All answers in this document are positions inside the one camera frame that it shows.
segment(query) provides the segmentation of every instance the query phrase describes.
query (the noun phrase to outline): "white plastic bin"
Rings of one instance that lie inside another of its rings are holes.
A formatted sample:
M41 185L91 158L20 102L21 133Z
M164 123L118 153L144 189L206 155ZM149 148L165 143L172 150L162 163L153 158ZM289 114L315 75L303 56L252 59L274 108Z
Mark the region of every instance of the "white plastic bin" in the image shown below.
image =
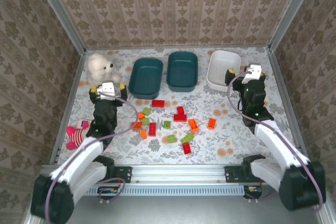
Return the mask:
M225 74L230 68L239 74L242 59L234 52L223 50L214 51L211 55L206 82L211 89L227 91L225 84Z

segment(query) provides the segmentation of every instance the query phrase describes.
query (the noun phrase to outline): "green lego brick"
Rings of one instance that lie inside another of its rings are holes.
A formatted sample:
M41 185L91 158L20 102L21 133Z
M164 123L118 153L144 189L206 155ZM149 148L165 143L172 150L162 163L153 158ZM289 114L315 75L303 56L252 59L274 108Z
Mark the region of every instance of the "green lego brick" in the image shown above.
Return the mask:
M189 142L194 139L194 135L191 133L188 133L186 137L188 137Z
M142 119L142 125L149 125L149 118Z
M193 134L188 133L187 136L185 136L184 138L181 139L181 143L190 143L192 140L194 139Z
M170 121L164 121L164 123L163 123L163 127L165 128L165 129L170 129L170 125L171 125L171 122Z
M169 143L175 143L176 142L176 137L174 135L169 135L168 136L168 142Z
M151 113L151 109L150 108L143 108L142 113L144 113L145 115L149 115Z

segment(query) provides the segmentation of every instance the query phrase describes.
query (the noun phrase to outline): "toy block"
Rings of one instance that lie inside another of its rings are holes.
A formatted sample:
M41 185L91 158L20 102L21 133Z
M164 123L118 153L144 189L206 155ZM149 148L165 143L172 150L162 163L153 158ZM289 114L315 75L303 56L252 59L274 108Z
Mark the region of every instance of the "toy block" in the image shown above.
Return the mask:
M208 129L213 130L216 126L216 119L210 118L208 122Z
M193 139L194 139L193 134L188 133L184 138L181 139L181 143L182 143L182 144L184 144L184 143L189 143L189 142L191 142Z
M142 113L144 113L145 115L149 115L151 113L151 109L150 108L143 108Z
M197 133L198 132L198 126L197 126L197 123L196 123L195 119L190 119L189 120L189 125L190 125L192 133Z
M167 130L170 129L170 126L171 126L171 122L170 121L164 121L163 122L163 127Z
M140 132L140 136L141 136L143 139L147 139L146 131L145 131L145 130L142 130L142 131Z
M163 108L164 107L164 101L163 100L153 100L152 101L152 107Z
M176 137L174 135L169 135L168 136L168 142L169 143L175 143L176 142Z
M184 114L184 108L182 106L177 107L177 113L178 114Z
M149 118L142 119L142 125L149 125Z
M134 127L132 127L133 130L141 130L142 123L137 122L136 125L134 125L134 122L133 122L133 123L131 123L131 126L134 126Z
M145 118L145 115L142 112L138 113L139 120L142 121L142 119Z
M156 136L156 123L149 124L149 136Z
M185 114L174 115L174 122L186 122L186 121L187 121L187 115Z
M189 143L184 143L184 144L182 144L182 147L183 147L183 151L184 151L184 154L185 154L185 155L191 153L191 149L190 149L190 145L189 145Z

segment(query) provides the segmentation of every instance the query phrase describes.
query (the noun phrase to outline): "orange toy block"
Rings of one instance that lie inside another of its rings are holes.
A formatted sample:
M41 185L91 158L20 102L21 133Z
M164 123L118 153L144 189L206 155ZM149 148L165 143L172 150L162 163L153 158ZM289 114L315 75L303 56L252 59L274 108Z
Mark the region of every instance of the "orange toy block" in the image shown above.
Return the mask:
M140 120L140 121L142 121L142 119L145 118L145 114L142 113L142 112L139 112L138 115L139 115L139 120Z
M208 129L213 130L216 125L216 119L210 118L208 122Z
M142 131L140 132L140 136L141 136L143 139L147 139L147 133L146 133L146 131L145 131L145 130L142 130Z
M142 123L141 122L137 122L136 125L132 129L134 129L134 130L141 130L141 128L142 128Z
M192 133L197 133L198 132L198 126L197 126L197 123L196 123L195 119L189 119L189 125L190 125Z

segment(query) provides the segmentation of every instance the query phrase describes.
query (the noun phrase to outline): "wall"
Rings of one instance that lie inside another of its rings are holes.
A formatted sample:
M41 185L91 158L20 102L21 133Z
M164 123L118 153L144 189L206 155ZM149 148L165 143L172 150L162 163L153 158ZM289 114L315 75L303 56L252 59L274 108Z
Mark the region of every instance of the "wall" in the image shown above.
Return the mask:
M276 55L310 157L336 202L336 0L304 0Z
M61 0L89 48L268 44L290 0Z
M78 60L47 0L0 0L0 223L23 223Z

